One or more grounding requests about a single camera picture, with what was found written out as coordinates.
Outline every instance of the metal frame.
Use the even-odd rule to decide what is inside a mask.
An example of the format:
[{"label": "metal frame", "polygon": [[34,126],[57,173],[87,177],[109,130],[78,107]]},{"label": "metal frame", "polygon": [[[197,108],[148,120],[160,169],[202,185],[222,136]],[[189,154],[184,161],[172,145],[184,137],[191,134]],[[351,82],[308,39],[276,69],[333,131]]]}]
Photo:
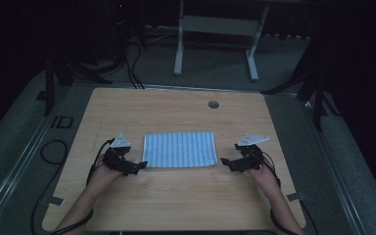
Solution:
[{"label": "metal frame", "polygon": [[178,47],[176,49],[175,67],[173,73],[175,75],[182,74],[182,61],[184,55],[182,40],[184,31],[224,33],[252,36],[254,38],[251,48],[246,50],[246,58],[249,65],[251,80],[259,80],[258,69],[255,62],[255,52],[259,43],[268,9],[268,7],[264,7],[259,21],[186,16],[184,15],[184,0],[180,0]]}]

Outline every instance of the hand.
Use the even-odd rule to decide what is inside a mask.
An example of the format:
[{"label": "hand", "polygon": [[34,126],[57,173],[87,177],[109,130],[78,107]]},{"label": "hand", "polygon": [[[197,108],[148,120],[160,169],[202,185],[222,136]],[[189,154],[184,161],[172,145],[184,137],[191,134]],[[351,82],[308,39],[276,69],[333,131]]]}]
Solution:
[{"label": "hand", "polygon": [[276,177],[267,165],[263,164],[259,170],[248,169],[246,172],[255,180],[258,187],[268,199],[279,196],[279,193],[280,195],[282,194],[277,184]]},{"label": "hand", "polygon": [[90,181],[84,189],[95,199],[99,198],[122,173],[119,171],[111,170],[103,164],[104,155],[101,155]]}]

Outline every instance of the dark background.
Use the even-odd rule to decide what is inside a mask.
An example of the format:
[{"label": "dark background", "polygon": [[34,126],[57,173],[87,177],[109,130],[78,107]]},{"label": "dark background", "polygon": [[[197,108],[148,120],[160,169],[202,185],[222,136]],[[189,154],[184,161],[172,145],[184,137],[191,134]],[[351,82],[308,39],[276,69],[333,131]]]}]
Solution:
[{"label": "dark background", "polygon": [[[312,37],[300,70],[311,70],[317,66],[314,63],[327,65],[327,90],[376,178],[376,1],[348,1],[338,7],[334,1],[309,2],[328,4],[272,3],[264,33]],[[214,11],[205,3],[194,2],[201,8],[192,11],[254,16],[238,9],[237,3],[227,12],[224,9],[230,1]],[[87,63],[109,53],[110,45],[103,43],[111,41],[106,40],[112,20],[108,4],[87,0],[0,1],[0,119],[26,84],[44,69],[49,52],[62,51]],[[143,11],[145,24],[177,25],[178,1],[145,1]]]}]

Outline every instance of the blue striped cloth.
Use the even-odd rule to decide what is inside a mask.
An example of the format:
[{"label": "blue striped cloth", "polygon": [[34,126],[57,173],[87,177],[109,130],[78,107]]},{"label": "blue striped cloth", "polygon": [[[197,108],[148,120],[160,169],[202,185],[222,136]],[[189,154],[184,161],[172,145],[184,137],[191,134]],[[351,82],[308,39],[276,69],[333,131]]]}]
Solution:
[{"label": "blue striped cloth", "polygon": [[145,135],[143,161],[147,167],[201,167],[216,165],[213,133],[170,132]]}]

